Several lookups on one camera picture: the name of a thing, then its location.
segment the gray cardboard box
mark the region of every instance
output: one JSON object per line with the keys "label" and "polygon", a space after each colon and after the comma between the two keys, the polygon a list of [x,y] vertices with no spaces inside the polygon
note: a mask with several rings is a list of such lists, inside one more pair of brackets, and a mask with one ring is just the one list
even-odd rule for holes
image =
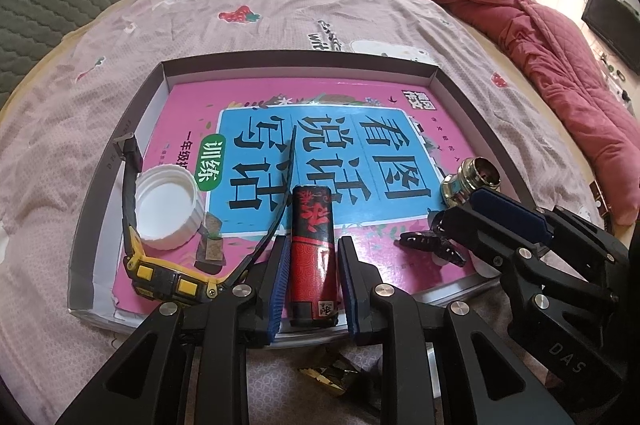
{"label": "gray cardboard box", "polygon": [[[306,77],[398,82],[428,87],[472,143],[476,156],[495,163],[501,191],[524,206],[535,203],[507,151],[473,104],[437,66],[395,58],[302,50],[218,53],[162,62],[146,78],[113,131],[112,139],[134,132],[145,152],[162,107],[176,84],[238,78]],[[111,141],[105,142],[84,199],[71,250],[68,308],[78,318],[100,328],[130,333],[145,315],[115,307],[111,293],[122,248],[122,173]],[[436,304],[469,297],[497,284],[472,275],[416,295]],[[283,321],[275,345],[310,345],[345,336],[344,313],[335,328],[292,331]]]}

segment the white label on lighter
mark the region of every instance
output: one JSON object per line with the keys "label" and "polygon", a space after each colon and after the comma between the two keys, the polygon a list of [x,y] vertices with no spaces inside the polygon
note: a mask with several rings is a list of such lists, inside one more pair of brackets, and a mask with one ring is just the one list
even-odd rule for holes
{"label": "white label on lighter", "polygon": [[334,301],[332,300],[318,301],[319,317],[328,317],[329,315],[333,315],[333,314],[334,314]]}

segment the blue gripper pad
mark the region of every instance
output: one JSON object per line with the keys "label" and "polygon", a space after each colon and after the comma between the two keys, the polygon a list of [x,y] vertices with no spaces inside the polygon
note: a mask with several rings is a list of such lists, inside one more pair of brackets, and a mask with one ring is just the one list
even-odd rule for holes
{"label": "blue gripper pad", "polygon": [[511,230],[529,243],[550,246],[553,234],[546,220],[537,212],[531,212],[516,201],[489,189],[480,189],[469,197],[471,207],[479,214]]}
{"label": "blue gripper pad", "polygon": [[289,266],[291,264],[291,240],[286,237],[285,243],[282,245],[282,252],[276,276],[273,282],[273,292],[269,305],[269,324],[267,326],[267,338],[269,343],[273,342],[276,333],[280,329],[280,321],[282,320],[282,309],[284,308],[284,299],[287,294],[287,284],[289,282]]}
{"label": "blue gripper pad", "polygon": [[346,251],[343,248],[341,240],[338,240],[338,268],[340,271],[340,286],[342,287],[342,305],[344,313],[347,317],[347,327],[349,336],[354,338],[356,327],[358,325],[358,317],[356,315],[356,297],[353,289],[353,280],[349,271]]}

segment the red and black lighter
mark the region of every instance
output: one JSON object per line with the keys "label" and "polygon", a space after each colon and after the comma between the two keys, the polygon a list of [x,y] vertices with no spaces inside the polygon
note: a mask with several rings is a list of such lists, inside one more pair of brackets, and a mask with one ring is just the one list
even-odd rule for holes
{"label": "red and black lighter", "polygon": [[289,301],[291,325],[335,326],[338,283],[331,189],[298,185],[293,189]]}

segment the screw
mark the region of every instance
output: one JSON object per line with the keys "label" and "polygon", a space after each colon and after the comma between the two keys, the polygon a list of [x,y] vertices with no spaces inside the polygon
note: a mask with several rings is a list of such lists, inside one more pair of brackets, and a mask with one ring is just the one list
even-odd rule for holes
{"label": "screw", "polygon": [[456,300],[451,303],[451,311],[456,315],[466,315],[469,313],[469,304],[463,302],[462,300]]}
{"label": "screw", "polygon": [[238,284],[234,286],[231,291],[236,297],[247,297],[251,295],[251,286],[248,284]]}
{"label": "screw", "polygon": [[160,307],[160,314],[168,317],[169,315],[173,315],[178,310],[178,305],[175,302],[165,302]]}
{"label": "screw", "polygon": [[396,290],[390,284],[378,284],[376,286],[376,293],[381,297],[391,297]]}
{"label": "screw", "polygon": [[539,293],[535,297],[533,297],[533,302],[536,303],[541,310],[546,310],[549,307],[549,299],[546,298],[542,293]]}

